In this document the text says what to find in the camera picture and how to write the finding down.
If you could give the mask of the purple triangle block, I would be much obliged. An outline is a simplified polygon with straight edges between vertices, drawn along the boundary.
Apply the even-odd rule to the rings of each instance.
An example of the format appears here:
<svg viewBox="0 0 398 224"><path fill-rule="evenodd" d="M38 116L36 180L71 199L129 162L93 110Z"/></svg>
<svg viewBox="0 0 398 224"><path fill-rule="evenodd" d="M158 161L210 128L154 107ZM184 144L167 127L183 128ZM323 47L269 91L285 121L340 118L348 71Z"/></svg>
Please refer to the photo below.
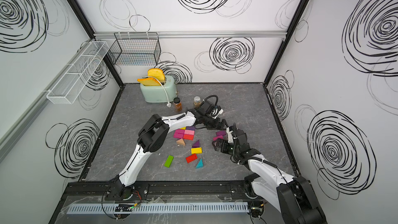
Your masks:
<svg viewBox="0 0 398 224"><path fill-rule="evenodd" d="M192 148L199 148L200 146L200 140L197 140L193 145Z"/></svg>

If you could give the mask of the teal triangle block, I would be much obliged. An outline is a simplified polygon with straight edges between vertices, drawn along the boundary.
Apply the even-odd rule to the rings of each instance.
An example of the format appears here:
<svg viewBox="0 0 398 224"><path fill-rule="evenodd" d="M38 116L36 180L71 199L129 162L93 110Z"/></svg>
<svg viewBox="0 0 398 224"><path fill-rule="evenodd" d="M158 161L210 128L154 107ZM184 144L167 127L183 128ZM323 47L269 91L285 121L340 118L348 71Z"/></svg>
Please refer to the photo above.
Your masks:
<svg viewBox="0 0 398 224"><path fill-rule="evenodd" d="M196 166L196 169L200 169L200 168L202 168L203 166L204 166L203 160L200 159L199 162L198 162L198 164L197 164L197 166Z"/></svg>

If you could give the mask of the red block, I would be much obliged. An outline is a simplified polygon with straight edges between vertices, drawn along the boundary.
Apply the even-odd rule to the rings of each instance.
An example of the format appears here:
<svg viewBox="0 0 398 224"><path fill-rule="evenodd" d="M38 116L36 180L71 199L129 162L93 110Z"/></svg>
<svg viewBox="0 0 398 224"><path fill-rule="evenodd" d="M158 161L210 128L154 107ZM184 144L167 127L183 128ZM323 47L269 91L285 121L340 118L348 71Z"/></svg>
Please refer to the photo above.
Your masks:
<svg viewBox="0 0 398 224"><path fill-rule="evenodd" d="M197 158L198 158L197 154L194 153L194 154L192 154L192 155L186 157L186 162L187 162L187 163L191 163L191 162L195 161Z"/></svg>
<svg viewBox="0 0 398 224"><path fill-rule="evenodd" d="M184 140L193 140L194 139L194 135L190 135L190 134L184 134L183 135L183 139Z"/></svg>

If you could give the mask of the light pink block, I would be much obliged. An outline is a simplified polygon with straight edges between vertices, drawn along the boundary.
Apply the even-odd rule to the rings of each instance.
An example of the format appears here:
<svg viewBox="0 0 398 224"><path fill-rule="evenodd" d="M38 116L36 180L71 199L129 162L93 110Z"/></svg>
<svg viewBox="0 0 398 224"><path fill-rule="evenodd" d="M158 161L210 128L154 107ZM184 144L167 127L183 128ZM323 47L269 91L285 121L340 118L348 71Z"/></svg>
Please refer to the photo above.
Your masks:
<svg viewBox="0 0 398 224"><path fill-rule="evenodd" d="M194 135L195 131L194 130L185 130L184 135Z"/></svg>

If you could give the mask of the tan triangle block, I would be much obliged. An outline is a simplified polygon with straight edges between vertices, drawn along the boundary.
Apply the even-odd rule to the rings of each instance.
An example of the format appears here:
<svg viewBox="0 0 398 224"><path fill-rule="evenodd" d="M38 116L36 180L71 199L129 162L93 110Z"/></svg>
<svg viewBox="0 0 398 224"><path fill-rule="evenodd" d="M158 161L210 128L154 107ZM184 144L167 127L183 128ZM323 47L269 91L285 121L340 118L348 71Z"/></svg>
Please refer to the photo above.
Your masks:
<svg viewBox="0 0 398 224"><path fill-rule="evenodd" d="M185 146L185 145L186 145L186 144L185 144L185 141L184 141L183 139L177 140L176 143L177 143L178 145L182 145L182 146Z"/></svg>

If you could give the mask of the magenta speckled block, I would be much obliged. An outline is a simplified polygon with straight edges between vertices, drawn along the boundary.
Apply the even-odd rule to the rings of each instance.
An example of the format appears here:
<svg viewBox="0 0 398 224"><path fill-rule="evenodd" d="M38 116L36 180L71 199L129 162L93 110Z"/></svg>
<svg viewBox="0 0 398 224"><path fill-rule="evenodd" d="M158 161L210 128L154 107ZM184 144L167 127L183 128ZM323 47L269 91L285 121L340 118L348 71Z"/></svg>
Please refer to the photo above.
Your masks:
<svg viewBox="0 0 398 224"><path fill-rule="evenodd" d="M173 137L176 139L183 139L184 134L182 133L174 133Z"/></svg>

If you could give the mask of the green block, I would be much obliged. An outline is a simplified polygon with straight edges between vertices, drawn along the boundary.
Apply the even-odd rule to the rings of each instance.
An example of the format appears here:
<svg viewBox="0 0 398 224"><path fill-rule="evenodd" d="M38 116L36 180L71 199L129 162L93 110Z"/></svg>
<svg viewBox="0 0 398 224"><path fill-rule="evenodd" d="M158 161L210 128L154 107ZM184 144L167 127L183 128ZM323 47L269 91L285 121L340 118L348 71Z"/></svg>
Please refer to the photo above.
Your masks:
<svg viewBox="0 0 398 224"><path fill-rule="evenodd" d="M164 166L169 168L171 166L173 160L174 160L174 156L169 155L166 159Z"/></svg>

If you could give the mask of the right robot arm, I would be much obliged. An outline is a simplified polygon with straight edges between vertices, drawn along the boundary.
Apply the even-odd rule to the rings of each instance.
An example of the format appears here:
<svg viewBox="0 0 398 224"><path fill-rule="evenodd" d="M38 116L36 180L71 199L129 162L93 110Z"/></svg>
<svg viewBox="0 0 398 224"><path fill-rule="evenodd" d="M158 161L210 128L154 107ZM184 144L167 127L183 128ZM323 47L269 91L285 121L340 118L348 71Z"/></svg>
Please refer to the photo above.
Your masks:
<svg viewBox="0 0 398 224"><path fill-rule="evenodd" d="M261 197L276 208L286 224L325 224L325 213L311 183L302 176L292 176L269 162L251 148L247 134L235 125L222 138L212 141L215 151L230 155L232 162L246 167L252 174L245 178L245 193Z"/></svg>

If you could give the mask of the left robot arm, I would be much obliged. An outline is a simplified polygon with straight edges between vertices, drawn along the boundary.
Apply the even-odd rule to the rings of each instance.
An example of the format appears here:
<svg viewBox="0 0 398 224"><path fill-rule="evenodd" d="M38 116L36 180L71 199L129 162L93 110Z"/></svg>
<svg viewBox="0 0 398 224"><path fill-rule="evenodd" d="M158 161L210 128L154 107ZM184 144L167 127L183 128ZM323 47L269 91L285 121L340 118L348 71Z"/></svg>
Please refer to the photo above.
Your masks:
<svg viewBox="0 0 398 224"><path fill-rule="evenodd" d="M208 130L225 130L226 120L219 116L224 109L206 100L198 108L187 109L173 116L152 115L138 133L136 148L118 179L122 187L134 184L148 158L164 144L170 132L183 127L202 125Z"/></svg>

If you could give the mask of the brown spice jar silver lid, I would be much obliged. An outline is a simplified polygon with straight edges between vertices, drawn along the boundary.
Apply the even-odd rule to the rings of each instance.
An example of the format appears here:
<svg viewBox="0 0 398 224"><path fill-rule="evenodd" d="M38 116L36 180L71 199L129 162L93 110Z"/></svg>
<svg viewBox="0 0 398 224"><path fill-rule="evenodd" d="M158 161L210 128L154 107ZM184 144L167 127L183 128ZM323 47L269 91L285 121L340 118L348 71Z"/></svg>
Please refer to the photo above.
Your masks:
<svg viewBox="0 0 398 224"><path fill-rule="evenodd" d="M200 107L200 105L202 104L201 98L199 96L195 96L193 99L193 103L194 103L194 108Z"/></svg>

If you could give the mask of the magenta block beside yellow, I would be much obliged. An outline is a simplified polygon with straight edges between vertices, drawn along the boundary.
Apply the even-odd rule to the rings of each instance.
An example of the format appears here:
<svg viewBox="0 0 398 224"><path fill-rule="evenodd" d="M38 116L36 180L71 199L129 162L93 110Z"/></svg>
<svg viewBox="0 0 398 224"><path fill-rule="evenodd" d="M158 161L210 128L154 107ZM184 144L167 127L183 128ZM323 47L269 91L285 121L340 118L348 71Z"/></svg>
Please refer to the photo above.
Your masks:
<svg viewBox="0 0 398 224"><path fill-rule="evenodd" d="M185 129L177 129L176 131L175 131L175 133L178 133L178 134L185 134Z"/></svg>

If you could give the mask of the red pepper spice jar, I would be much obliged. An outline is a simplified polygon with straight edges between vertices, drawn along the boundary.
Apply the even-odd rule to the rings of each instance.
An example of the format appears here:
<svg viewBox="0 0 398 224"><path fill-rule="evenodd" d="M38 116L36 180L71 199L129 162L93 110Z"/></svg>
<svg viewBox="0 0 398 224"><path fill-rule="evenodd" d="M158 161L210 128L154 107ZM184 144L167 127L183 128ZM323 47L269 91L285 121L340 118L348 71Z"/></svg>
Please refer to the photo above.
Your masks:
<svg viewBox="0 0 398 224"><path fill-rule="evenodd" d="M182 103L180 98L176 97L173 99L173 103L174 103L174 107L176 109L177 112L181 112L182 111Z"/></svg>

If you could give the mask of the mint green toaster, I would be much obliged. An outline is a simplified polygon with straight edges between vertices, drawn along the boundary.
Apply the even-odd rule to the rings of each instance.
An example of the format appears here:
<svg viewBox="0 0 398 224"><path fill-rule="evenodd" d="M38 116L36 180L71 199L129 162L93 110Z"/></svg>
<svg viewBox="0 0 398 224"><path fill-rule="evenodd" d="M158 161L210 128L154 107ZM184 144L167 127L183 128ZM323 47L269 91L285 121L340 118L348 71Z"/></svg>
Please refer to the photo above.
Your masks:
<svg viewBox="0 0 398 224"><path fill-rule="evenodd" d="M177 97L177 88L172 76L165 76L162 86L145 87L140 84L140 89L147 103L168 103Z"/></svg>

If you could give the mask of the back yellow toast slice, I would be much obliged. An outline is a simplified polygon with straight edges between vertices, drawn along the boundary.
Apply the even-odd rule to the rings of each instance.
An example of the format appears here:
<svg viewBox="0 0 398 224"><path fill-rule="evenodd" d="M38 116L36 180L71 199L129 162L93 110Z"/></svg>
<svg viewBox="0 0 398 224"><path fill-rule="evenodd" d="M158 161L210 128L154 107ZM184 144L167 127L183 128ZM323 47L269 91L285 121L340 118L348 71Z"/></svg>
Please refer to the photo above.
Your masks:
<svg viewBox="0 0 398 224"><path fill-rule="evenodd" d="M151 68L151 69L149 69L148 72L147 72L147 76L148 77L154 77L157 80L159 80L160 82L164 82L165 81L165 74L159 68Z"/></svg>

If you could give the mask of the yellow toast slice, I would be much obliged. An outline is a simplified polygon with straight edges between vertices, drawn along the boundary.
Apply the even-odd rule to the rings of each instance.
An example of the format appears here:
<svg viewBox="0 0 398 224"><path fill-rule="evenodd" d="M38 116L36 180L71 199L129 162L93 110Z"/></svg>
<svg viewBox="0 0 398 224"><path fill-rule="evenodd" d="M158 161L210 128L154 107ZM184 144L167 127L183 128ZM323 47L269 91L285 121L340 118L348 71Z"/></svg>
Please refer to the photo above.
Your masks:
<svg viewBox="0 0 398 224"><path fill-rule="evenodd" d="M165 74L159 68L151 68L151 69L149 69L148 72L147 72L147 76L148 77L154 77L157 80L159 80L160 82L164 82L165 81Z"/></svg>
<svg viewBox="0 0 398 224"><path fill-rule="evenodd" d="M161 82L153 77L147 77L137 80L142 86L152 87L152 86L161 86Z"/></svg>

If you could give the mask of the front yellow toast slice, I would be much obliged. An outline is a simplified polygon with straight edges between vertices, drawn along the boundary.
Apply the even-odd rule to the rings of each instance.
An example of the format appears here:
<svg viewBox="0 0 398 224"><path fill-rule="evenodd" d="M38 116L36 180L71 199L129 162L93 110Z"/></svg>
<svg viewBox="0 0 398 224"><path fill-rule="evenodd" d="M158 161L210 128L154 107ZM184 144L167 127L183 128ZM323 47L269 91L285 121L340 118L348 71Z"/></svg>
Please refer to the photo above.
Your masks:
<svg viewBox="0 0 398 224"><path fill-rule="evenodd" d="M152 86L161 86L161 82L153 77L147 77L137 80L142 86L152 87Z"/></svg>

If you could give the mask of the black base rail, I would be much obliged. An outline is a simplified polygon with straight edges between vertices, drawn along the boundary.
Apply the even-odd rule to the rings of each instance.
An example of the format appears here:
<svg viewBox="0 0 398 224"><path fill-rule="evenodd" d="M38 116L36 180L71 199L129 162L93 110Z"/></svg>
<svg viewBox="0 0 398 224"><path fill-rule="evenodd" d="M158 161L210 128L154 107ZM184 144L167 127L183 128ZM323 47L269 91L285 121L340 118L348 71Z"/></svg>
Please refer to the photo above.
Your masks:
<svg viewBox="0 0 398 224"><path fill-rule="evenodd" d="M150 200L155 197L217 195L233 200L276 200L277 196L255 196L249 192L248 182L233 181L138 181L122 187L113 181L83 181L69 183L62 195L99 196L105 201Z"/></svg>

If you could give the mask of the white mesh wall shelf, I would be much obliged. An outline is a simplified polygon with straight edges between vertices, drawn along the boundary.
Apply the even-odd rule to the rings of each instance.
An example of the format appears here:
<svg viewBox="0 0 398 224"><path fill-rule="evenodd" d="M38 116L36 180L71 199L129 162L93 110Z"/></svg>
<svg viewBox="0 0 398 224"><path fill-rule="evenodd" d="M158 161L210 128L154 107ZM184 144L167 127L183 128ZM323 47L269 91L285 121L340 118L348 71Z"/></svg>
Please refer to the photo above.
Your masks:
<svg viewBox="0 0 398 224"><path fill-rule="evenodd" d="M109 46L105 41L90 41L77 53L66 72L50 89L47 99L53 104L73 104L96 69L101 65Z"/></svg>

